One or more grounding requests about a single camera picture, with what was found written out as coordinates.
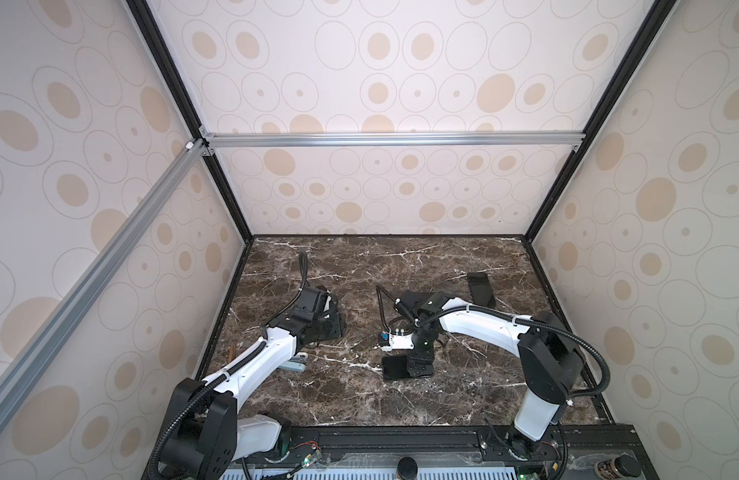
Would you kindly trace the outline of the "black phone with pink case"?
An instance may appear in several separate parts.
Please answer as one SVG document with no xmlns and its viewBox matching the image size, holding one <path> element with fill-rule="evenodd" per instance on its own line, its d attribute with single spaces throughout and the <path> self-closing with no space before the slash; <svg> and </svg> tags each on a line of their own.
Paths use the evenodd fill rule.
<svg viewBox="0 0 739 480">
<path fill-rule="evenodd" d="M 433 364 L 414 360 L 408 355 L 387 356 L 381 360 L 385 381 L 399 381 L 433 376 Z"/>
</svg>

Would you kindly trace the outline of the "silver-edged black phone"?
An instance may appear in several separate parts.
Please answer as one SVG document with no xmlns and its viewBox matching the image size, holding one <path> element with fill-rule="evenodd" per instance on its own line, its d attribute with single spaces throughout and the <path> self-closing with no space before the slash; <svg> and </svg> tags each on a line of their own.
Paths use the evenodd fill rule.
<svg viewBox="0 0 739 480">
<path fill-rule="evenodd" d="M 497 307 L 497 298 L 493 294 L 489 276 L 485 272 L 467 273 L 467 284 L 469 284 L 473 304 L 491 309 Z"/>
</svg>

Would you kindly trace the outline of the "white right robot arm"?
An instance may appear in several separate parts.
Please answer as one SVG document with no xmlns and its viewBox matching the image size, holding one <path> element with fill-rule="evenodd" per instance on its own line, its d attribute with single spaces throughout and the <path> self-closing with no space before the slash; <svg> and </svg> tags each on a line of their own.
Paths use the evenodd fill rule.
<svg viewBox="0 0 739 480">
<path fill-rule="evenodd" d="M 611 383 L 607 360 L 589 342 L 543 311 L 511 315 L 441 292 L 394 296 L 377 285 L 383 332 L 379 346 L 387 381 L 435 373 L 435 343 L 443 333 L 466 335 L 513 354 L 527 392 L 501 443 L 519 461 L 531 459 L 549 426 L 579 397 L 597 396 Z"/>
</svg>

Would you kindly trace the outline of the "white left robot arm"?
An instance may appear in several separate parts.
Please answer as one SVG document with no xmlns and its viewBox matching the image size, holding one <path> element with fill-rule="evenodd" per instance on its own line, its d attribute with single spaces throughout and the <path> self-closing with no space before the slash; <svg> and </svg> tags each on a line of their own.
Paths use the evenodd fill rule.
<svg viewBox="0 0 739 480">
<path fill-rule="evenodd" d="M 345 321 L 338 300 L 305 277 L 299 253 L 297 294 L 261 326 L 253 346 L 201 380 L 186 378 L 173 390 L 148 458 L 149 479 L 218 479 L 233 462 L 263 453 L 275 462 L 289 456 L 291 426 L 273 415 L 241 419 L 246 400 L 281 365 L 311 344 L 341 338 Z"/>
</svg>

